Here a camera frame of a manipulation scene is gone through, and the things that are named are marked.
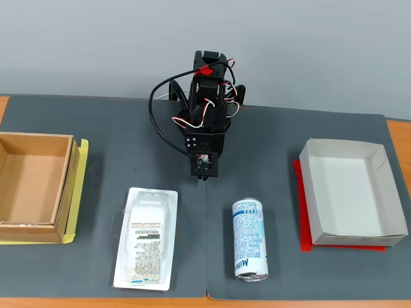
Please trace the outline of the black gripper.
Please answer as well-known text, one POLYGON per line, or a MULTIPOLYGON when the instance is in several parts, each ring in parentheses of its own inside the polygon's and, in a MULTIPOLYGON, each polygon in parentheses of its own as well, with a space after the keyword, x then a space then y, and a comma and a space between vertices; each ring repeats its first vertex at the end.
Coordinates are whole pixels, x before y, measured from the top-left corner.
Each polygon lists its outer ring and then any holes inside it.
MULTIPOLYGON (((197 151, 199 153, 215 152, 222 154, 225 133, 212 132, 208 130, 186 130, 185 145, 188 153, 197 151)), ((197 176, 199 180, 206 181, 209 177, 197 176)))

